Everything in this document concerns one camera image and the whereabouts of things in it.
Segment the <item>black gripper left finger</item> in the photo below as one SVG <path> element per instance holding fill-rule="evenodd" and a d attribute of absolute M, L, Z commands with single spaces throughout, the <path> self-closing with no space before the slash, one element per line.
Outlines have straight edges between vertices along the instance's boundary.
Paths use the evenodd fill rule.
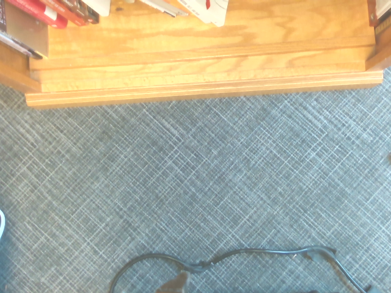
<path fill-rule="evenodd" d="M 188 286 L 190 283 L 190 273 L 181 272 L 174 279 L 169 280 L 168 282 L 161 285 L 156 293 L 185 293 L 188 292 Z"/>

